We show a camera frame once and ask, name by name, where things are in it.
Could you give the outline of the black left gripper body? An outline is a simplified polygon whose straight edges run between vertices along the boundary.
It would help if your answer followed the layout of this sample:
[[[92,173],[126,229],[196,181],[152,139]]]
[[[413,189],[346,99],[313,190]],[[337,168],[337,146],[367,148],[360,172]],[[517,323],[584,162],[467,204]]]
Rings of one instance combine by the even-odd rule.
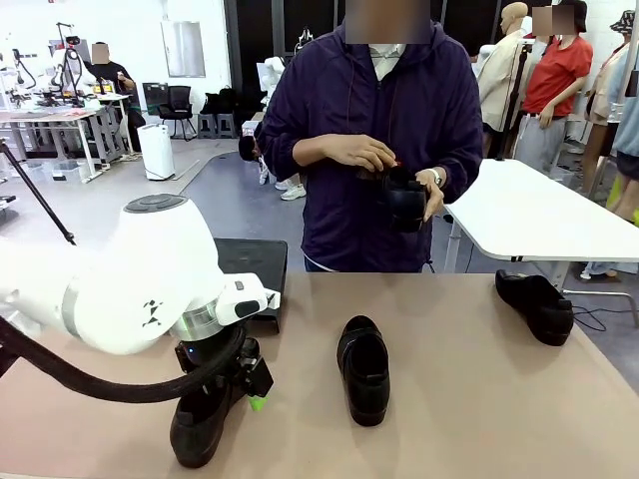
[[[195,342],[180,341],[175,347],[175,353],[182,370],[190,373],[199,367],[213,367],[214,381],[226,379],[246,393],[245,367],[252,359],[262,357],[258,341],[246,337],[243,344],[239,345],[237,340],[217,342],[217,339],[221,337]]]

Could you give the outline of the person's right hand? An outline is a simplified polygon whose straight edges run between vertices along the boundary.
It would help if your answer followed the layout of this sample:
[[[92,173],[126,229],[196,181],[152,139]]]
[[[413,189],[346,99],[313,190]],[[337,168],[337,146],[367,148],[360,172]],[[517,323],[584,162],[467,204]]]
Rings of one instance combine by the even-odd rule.
[[[361,167],[372,173],[397,165],[395,153],[367,135],[327,135],[322,149],[328,158],[342,165]]]

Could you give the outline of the person's left hand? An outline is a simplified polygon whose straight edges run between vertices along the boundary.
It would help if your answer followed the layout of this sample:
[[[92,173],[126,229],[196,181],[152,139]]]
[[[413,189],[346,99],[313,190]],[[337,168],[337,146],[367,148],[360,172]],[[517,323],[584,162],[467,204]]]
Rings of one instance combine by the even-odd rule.
[[[440,167],[425,169],[416,173],[415,179],[426,191],[423,221],[427,222],[443,207],[444,194],[440,187],[446,180],[446,172]]]

